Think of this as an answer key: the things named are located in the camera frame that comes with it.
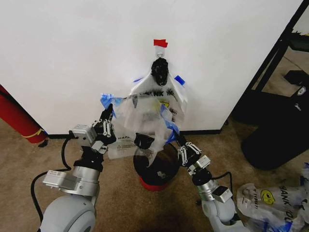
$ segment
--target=black trash can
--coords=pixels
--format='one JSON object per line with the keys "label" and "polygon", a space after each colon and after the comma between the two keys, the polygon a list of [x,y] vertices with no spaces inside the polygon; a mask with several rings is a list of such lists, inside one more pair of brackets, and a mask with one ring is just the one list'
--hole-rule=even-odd
{"label": "black trash can", "polygon": [[133,157],[133,164],[142,185],[149,191],[160,191],[179,170],[178,152],[172,144],[166,144],[151,165],[146,156],[137,154]]}

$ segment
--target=yellow smiley face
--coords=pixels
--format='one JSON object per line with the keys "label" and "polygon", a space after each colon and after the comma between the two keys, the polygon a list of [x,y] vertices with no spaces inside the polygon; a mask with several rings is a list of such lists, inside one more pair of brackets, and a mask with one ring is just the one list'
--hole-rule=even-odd
{"label": "yellow smiley face", "polygon": [[275,198],[271,192],[266,189],[261,191],[261,198],[266,204],[273,204],[275,202]]}

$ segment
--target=red trash can base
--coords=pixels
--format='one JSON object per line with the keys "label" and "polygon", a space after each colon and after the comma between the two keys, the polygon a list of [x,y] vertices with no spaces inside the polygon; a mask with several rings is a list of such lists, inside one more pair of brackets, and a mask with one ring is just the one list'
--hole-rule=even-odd
{"label": "red trash can base", "polygon": [[155,191],[162,191],[163,189],[165,189],[169,183],[165,183],[164,185],[148,185],[146,184],[143,179],[141,177],[140,178],[140,182],[141,182],[141,185],[143,185],[143,187],[145,189],[147,189],[148,191],[152,191],[152,192],[155,192]]}

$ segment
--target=crumpled plastic bag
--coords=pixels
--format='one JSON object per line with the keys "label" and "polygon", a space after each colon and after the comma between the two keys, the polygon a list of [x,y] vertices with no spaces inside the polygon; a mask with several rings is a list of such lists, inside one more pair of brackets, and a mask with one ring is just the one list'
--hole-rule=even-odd
{"label": "crumpled plastic bag", "polygon": [[113,126],[116,142],[109,145],[111,159],[135,154],[137,134],[148,135],[153,142],[148,148],[152,151],[152,161],[164,144],[175,140],[179,129],[172,121],[172,113],[154,96],[131,95],[116,98],[112,94],[102,94],[104,108],[113,104]]}
{"label": "crumpled plastic bag", "polygon": [[241,186],[237,191],[237,207],[249,220],[251,231],[298,232],[304,226],[299,214],[306,197],[303,187],[271,187],[258,189],[254,184]]}
{"label": "crumpled plastic bag", "polygon": [[180,76],[172,77],[168,73],[167,82],[160,86],[154,77],[149,73],[146,77],[135,81],[136,85],[132,88],[130,96],[147,95],[153,96],[164,104],[173,114],[172,121],[180,129],[184,120],[188,98],[185,91],[185,81]]}

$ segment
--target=red tape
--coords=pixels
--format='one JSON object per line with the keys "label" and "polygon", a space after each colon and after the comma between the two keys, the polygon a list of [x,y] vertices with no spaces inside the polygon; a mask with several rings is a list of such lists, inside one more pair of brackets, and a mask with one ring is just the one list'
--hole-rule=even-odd
{"label": "red tape", "polygon": [[166,40],[154,40],[154,46],[167,47],[168,43]]}

